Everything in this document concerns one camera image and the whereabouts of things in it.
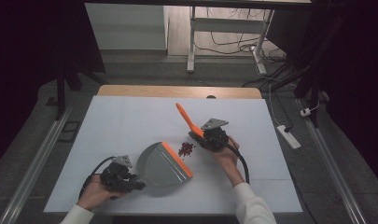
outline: orange brush handle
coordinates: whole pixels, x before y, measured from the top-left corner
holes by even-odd
[[[198,136],[203,138],[203,130],[201,130],[199,127],[197,127],[195,124],[191,122],[189,119],[189,115],[186,113],[185,109],[179,104],[176,103],[177,110],[179,110],[179,113],[182,115],[183,119],[186,121],[186,123],[189,125],[189,128]]]

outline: table leg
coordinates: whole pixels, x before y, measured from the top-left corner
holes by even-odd
[[[194,73],[194,32],[195,32],[195,7],[190,9],[190,35],[189,35],[189,56],[188,56],[188,73]]]
[[[266,10],[265,13],[267,13],[267,11],[268,11],[268,15],[266,16],[264,24],[262,26],[258,45],[255,48],[252,49],[253,50],[252,51],[253,57],[255,57],[256,65],[257,65],[259,73],[261,75],[267,74],[267,71],[265,70],[264,64],[261,61],[260,51],[261,51],[261,46],[264,42],[265,35],[267,34],[268,27],[270,25],[271,16],[273,15],[273,10]]]

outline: person's hand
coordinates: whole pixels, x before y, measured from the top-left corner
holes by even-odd
[[[239,149],[239,144],[235,142],[231,136],[229,136],[229,145],[236,150]],[[234,152],[232,152],[229,148],[224,147],[218,152],[212,151],[211,153],[215,160],[223,168],[224,173],[226,173],[233,187],[245,182],[237,168],[238,158]]]
[[[94,175],[78,200],[77,205],[90,211],[111,197],[122,197],[124,195],[125,193],[108,191],[105,185],[102,184],[101,177]]]
[[[236,150],[239,149],[239,144],[235,142],[235,140],[231,136],[229,136],[229,145],[235,148]],[[236,167],[237,165],[237,160],[238,160],[237,156],[227,147],[224,147],[220,151],[217,151],[217,152],[213,151],[212,155],[221,166]]]

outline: orange dustpan edge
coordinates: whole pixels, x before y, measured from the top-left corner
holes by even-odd
[[[171,149],[171,147],[166,143],[166,142],[162,142],[161,143],[163,147],[166,148],[166,150],[169,152],[169,154],[175,159],[175,161],[177,162],[177,164],[180,165],[180,167],[182,167],[182,169],[186,172],[186,174],[189,176],[189,177],[192,177],[193,174],[192,174],[192,171],[188,168],[188,166],[177,156],[177,154]]]

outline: power strip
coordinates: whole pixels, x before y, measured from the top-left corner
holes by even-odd
[[[311,114],[311,110],[310,108],[303,109],[300,111],[300,114],[302,117],[307,117]]]
[[[287,143],[290,145],[291,148],[297,149],[301,147],[300,143],[296,140],[296,138],[290,132],[285,133],[285,125],[280,125],[276,127],[279,133],[285,138]]]

